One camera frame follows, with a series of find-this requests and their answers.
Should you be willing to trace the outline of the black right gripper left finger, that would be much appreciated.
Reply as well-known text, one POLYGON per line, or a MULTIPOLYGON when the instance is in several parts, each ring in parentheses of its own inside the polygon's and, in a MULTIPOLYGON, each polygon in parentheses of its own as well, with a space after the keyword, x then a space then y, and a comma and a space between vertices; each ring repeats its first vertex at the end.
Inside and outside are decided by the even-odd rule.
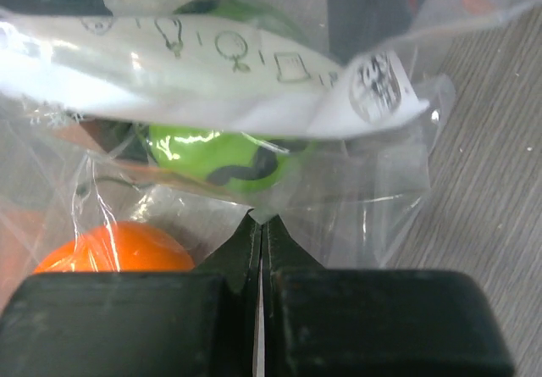
POLYGON ((27 278, 1 315, 4 376, 251 376, 262 229, 190 272, 27 278))

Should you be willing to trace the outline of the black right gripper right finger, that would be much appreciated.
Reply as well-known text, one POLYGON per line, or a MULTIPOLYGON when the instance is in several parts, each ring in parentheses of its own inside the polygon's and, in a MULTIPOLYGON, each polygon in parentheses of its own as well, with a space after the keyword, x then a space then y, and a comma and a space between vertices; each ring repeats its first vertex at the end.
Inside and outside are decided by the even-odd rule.
POLYGON ((326 269, 281 219, 262 229, 268 376, 512 376, 480 286, 435 269, 326 269))

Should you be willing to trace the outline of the fake orange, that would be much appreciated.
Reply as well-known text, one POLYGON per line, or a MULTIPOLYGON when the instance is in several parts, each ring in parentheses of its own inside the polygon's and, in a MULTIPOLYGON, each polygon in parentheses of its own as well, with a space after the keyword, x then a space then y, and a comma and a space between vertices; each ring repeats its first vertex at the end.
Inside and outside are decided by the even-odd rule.
POLYGON ((33 271, 191 271, 194 259, 171 235, 135 221, 103 225, 77 236, 47 255, 33 271))

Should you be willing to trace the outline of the fake green watermelon piece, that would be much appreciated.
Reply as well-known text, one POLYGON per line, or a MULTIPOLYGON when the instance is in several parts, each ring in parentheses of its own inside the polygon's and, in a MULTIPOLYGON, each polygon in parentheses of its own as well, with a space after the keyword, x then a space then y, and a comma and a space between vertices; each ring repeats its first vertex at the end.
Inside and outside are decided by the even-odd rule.
MULTIPOLYGON (((295 42, 307 43, 301 29, 276 8, 258 0, 193 0, 176 14, 208 14, 257 25, 295 42)), ((138 130, 141 143, 158 167, 201 183, 239 193, 263 191, 314 149, 297 139, 270 139, 149 125, 138 130)))

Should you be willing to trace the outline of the clear zip top bag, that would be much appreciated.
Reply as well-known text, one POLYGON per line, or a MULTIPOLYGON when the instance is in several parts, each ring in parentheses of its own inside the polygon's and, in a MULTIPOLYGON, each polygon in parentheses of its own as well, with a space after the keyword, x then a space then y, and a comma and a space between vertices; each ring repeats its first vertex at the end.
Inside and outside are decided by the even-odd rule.
POLYGON ((104 0, 110 15, 1 7, 1 265, 25 271, 70 239, 145 222, 202 260, 243 217, 281 219, 320 263, 384 266, 430 191, 454 107, 441 65, 469 32, 541 0, 258 0, 295 42, 176 14, 193 0, 104 0), (157 166, 149 125, 297 139, 314 149, 239 193, 157 166))

